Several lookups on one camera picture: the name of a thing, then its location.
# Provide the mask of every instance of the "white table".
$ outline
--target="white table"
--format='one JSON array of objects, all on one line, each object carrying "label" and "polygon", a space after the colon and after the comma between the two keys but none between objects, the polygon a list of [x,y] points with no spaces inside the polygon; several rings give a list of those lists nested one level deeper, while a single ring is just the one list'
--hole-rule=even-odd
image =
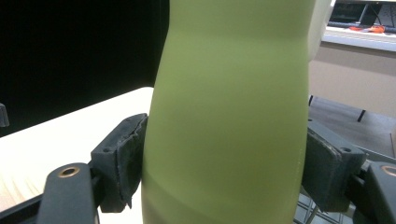
[{"label": "white table", "polygon": [[[0,138],[0,211],[41,194],[52,170],[73,162],[88,163],[91,151],[123,119],[149,112],[152,91],[131,91]],[[140,189],[131,210],[99,211],[99,217],[101,223],[143,223]]]}]

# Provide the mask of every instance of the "white wall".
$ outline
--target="white wall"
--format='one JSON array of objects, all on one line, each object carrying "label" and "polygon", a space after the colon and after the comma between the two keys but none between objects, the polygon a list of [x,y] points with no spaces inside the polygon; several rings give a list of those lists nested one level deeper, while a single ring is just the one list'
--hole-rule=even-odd
[{"label": "white wall", "polygon": [[310,94],[396,118],[396,53],[322,42]]}]

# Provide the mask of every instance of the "bolt hole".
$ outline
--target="bolt hole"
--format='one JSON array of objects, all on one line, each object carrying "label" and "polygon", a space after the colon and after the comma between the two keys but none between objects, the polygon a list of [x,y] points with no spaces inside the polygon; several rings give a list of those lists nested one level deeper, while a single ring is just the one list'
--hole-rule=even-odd
[{"label": "bolt hole", "polygon": [[70,177],[72,175],[75,175],[76,173],[79,172],[79,168],[78,167],[67,167],[65,169],[63,169],[58,176],[61,178],[65,178],[65,177]]},{"label": "bolt hole", "polygon": [[393,166],[382,166],[382,170],[388,175],[396,176],[396,167]]},{"label": "bolt hole", "polygon": [[341,149],[345,152],[351,152],[352,150],[350,148],[347,147],[341,147]]}]

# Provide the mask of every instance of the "white shelf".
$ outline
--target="white shelf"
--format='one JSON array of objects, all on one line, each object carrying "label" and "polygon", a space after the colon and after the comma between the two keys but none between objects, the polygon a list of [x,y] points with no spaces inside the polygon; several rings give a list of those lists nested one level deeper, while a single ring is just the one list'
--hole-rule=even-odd
[{"label": "white shelf", "polygon": [[368,49],[396,52],[395,34],[374,34],[351,31],[347,28],[327,27],[322,41]]}]

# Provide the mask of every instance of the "black curtain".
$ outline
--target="black curtain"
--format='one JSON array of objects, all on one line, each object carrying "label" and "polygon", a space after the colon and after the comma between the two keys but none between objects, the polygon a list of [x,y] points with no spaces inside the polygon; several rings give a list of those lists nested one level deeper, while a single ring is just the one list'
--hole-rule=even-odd
[{"label": "black curtain", "polygon": [[168,0],[0,0],[0,136],[153,86]]}]

